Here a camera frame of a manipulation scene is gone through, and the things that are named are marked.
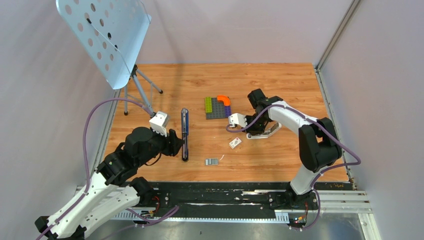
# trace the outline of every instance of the wooden table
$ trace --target wooden table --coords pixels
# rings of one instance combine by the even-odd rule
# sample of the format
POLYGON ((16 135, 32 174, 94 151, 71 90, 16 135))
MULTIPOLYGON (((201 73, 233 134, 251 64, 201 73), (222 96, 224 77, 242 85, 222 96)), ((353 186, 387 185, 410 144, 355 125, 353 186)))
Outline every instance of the wooden table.
MULTIPOLYGON (((206 120, 205 97, 228 96, 232 113, 252 115, 247 95, 261 88, 267 97, 279 96, 292 107, 317 118, 327 116, 313 66, 308 63, 264 64, 141 64, 139 69, 163 89, 153 91, 152 107, 170 115, 168 129, 181 137, 181 109, 189 110, 189 161, 162 156, 153 166, 142 166, 136 177, 148 181, 288 182, 295 177, 301 161, 297 136, 283 127, 267 139, 247 140, 246 134, 225 130, 227 119, 206 120), (229 142, 242 143, 231 149, 229 142), (218 158, 219 165, 205 166, 206 158, 218 158)), ((146 92, 150 85, 140 78, 146 92)), ((139 96, 131 81, 129 94, 139 96)), ((117 107, 106 154, 113 152, 131 131, 149 127, 149 116, 138 106, 117 107)), ((343 168, 327 172, 320 181, 347 181, 343 168)))

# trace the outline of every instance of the gray block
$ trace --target gray block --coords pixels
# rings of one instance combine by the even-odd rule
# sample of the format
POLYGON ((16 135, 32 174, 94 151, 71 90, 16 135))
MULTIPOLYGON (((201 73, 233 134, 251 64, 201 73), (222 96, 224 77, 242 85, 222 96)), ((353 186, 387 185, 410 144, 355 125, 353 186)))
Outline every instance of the gray block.
POLYGON ((228 119, 225 116, 225 106, 224 103, 218 101, 218 98, 212 97, 212 112, 206 113, 206 119, 228 119))

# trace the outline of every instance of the wall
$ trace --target wall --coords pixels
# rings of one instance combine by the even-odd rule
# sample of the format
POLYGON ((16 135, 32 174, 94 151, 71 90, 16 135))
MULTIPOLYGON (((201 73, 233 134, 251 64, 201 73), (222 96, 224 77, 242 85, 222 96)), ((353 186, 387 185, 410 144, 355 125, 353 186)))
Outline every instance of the wall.
MULTIPOLYGON (((83 183, 84 123, 113 92, 55 1, 2 1, 0 23, 0 239, 31 240, 83 183)), ((90 123, 91 160, 108 110, 90 123)))
POLYGON ((324 69, 343 142, 384 240, 421 239, 424 2, 364 0, 324 69))
POLYGON ((143 0, 138 63, 314 63, 351 0, 143 0))

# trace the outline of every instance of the green lego brick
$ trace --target green lego brick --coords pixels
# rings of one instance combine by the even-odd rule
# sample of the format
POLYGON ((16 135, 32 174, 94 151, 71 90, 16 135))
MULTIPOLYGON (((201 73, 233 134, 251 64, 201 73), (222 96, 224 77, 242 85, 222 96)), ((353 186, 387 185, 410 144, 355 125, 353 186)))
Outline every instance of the green lego brick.
POLYGON ((212 113, 212 98, 210 96, 204 98, 204 111, 212 113))

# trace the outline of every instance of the white lego brick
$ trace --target white lego brick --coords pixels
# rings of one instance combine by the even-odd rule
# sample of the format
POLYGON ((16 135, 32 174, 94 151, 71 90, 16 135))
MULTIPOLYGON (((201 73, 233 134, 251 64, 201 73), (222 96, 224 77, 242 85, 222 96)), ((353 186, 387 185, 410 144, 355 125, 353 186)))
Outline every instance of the white lego brick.
POLYGON ((237 145, 239 145, 239 144, 241 144, 241 143, 242 143, 242 140, 241 140, 240 138, 236 137, 234 140, 232 140, 232 141, 229 143, 229 146, 230 146, 232 149, 234 149, 235 147, 237 147, 237 145))

